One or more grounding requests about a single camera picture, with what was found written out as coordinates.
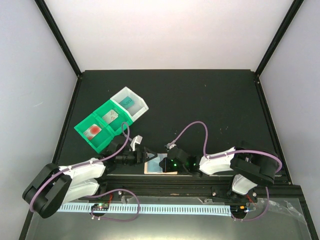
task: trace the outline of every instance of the gray wall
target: gray wall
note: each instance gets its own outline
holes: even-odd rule
[[[34,1],[0,1],[0,238],[18,239],[22,193],[52,160],[76,76]]]
[[[294,184],[320,234],[320,1],[305,0],[261,82]]]

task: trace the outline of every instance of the white perforated rail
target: white perforated rail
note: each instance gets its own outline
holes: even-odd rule
[[[58,212],[89,213],[96,203],[68,202]],[[108,210],[97,210],[94,213],[134,214],[137,204],[111,203]],[[140,204],[140,214],[180,214],[180,215],[218,215],[231,216],[230,206],[224,205],[171,205],[171,204]]]

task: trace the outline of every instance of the white wall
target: white wall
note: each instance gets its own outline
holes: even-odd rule
[[[320,234],[320,1],[306,0],[261,82],[294,184]]]
[[[82,71],[255,71],[293,0],[46,2]]]
[[[0,1],[0,238],[17,240],[22,193],[53,158],[76,75],[34,1]]]

